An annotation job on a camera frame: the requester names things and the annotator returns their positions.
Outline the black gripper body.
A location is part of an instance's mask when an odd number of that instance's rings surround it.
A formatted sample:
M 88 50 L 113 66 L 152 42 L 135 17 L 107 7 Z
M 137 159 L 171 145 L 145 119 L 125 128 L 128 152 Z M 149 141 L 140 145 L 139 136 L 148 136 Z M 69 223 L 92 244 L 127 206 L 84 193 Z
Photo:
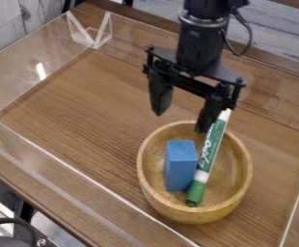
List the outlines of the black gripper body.
M 171 78 L 172 87 L 177 87 L 204 100 L 212 96 L 223 98 L 221 110 L 233 109 L 237 105 L 240 90 L 245 86 L 239 77 L 221 63 L 223 46 L 241 56 L 245 49 L 237 52 L 227 39 L 229 15 L 247 25 L 236 9 L 225 9 L 196 16 L 191 10 L 179 15 L 180 31 L 176 49 L 149 45 L 145 49 L 147 62 L 143 72 L 149 69 Z

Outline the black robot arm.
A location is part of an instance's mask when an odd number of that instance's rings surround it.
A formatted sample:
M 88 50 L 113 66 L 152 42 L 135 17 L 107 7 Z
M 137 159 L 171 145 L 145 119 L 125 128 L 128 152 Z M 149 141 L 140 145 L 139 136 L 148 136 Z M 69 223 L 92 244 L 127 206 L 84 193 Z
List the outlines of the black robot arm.
M 168 110 L 172 90 L 179 88 L 205 100 L 195 131 L 208 132 L 219 114 L 237 106 L 244 79 L 221 63 L 229 18 L 248 0 L 184 0 L 175 49 L 149 45 L 143 73 L 148 78 L 151 108 L 156 115 Z

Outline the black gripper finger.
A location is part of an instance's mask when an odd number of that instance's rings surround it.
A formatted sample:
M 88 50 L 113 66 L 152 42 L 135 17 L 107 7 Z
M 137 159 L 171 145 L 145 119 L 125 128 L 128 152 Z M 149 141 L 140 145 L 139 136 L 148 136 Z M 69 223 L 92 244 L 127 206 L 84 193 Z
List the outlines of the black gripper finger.
M 171 104 L 172 82 L 171 78 L 155 69 L 149 69 L 148 89 L 152 111 L 157 116 L 161 116 Z
M 200 111 L 195 127 L 197 133 L 207 133 L 221 112 L 221 103 L 223 98 L 220 96 L 212 95 L 205 99 L 205 105 Z

